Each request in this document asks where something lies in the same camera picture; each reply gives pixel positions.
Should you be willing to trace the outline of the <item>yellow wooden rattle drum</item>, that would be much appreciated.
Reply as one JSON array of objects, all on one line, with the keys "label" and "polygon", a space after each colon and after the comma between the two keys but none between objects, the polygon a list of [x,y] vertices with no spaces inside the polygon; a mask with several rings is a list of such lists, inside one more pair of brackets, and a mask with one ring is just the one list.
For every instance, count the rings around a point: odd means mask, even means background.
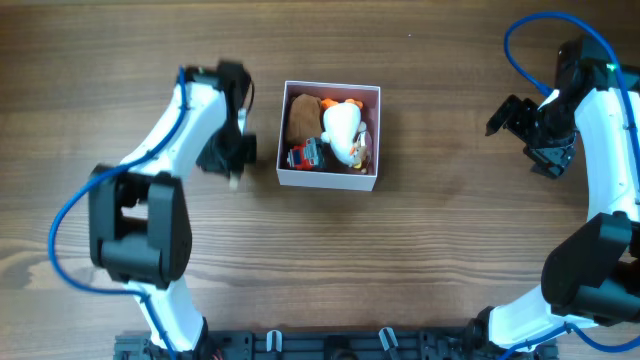
[{"label": "yellow wooden rattle drum", "polygon": [[229,176],[229,189],[236,191],[239,187],[242,174],[240,172],[231,172]]}]

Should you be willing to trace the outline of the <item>red toy fire truck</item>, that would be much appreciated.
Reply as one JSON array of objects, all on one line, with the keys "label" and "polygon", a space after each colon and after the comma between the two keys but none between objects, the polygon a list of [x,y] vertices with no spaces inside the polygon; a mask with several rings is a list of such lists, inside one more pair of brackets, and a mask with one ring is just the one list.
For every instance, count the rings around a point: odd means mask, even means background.
[{"label": "red toy fire truck", "polygon": [[302,145],[291,148],[287,154],[287,165],[291,169],[310,171],[326,168],[323,142],[320,138],[309,138]]}]

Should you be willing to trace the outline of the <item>brown plush bear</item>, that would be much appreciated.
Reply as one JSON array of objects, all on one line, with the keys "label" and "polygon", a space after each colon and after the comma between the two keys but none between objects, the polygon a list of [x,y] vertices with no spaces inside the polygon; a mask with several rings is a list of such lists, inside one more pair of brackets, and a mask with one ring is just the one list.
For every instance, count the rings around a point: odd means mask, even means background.
[{"label": "brown plush bear", "polygon": [[288,145],[303,144],[309,138],[320,137],[321,99],[308,94],[295,97],[290,105],[285,141]]}]

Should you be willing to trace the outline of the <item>white orange plush duck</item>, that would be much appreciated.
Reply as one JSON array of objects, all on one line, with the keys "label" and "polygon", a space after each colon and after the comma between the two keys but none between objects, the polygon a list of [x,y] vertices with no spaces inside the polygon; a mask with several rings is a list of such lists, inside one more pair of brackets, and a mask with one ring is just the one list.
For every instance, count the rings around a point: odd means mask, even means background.
[{"label": "white orange plush duck", "polygon": [[354,99],[337,102],[326,98],[321,101],[321,106],[324,126],[321,139],[330,145],[337,160],[352,168],[353,160],[350,152],[357,136],[358,126],[364,122],[363,103]]}]

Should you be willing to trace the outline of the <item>white wooden rattle drum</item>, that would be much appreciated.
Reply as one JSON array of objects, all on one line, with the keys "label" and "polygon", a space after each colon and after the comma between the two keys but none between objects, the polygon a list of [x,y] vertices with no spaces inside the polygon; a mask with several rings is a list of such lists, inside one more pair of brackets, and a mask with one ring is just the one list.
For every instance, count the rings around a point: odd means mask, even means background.
[{"label": "white wooden rattle drum", "polygon": [[373,140],[365,122],[361,122],[357,129],[357,136],[351,148],[353,164],[351,167],[362,174],[368,173],[368,166],[372,155]]}]

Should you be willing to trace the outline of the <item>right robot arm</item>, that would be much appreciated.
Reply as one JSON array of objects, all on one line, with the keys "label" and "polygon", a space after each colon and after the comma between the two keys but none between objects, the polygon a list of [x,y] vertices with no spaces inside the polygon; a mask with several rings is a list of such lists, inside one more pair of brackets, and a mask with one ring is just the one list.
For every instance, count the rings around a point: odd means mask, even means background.
[{"label": "right robot arm", "polygon": [[523,141],[533,171],[551,179],[582,143],[587,221],[550,253],[539,285],[469,323],[467,348],[508,357],[569,331],[638,322],[638,68],[615,65],[593,37],[568,41],[553,92],[542,104],[509,96],[486,124],[488,135],[500,129]]}]

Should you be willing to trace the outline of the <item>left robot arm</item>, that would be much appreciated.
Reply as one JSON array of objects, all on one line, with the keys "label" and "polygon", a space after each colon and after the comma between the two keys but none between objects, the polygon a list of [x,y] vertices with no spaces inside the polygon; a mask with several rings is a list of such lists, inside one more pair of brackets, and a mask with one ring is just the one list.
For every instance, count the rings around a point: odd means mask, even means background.
[{"label": "left robot arm", "polygon": [[119,165],[92,171],[92,263],[136,298],[151,329],[139,349],[119,340],[115,358],[219,358],[184,277],[192,230],[183,184],[199,168],[235,185],[255,162],[256,137],[245,130],[253,90],[239,62],[180,69],[167,108],[143,142]]}]

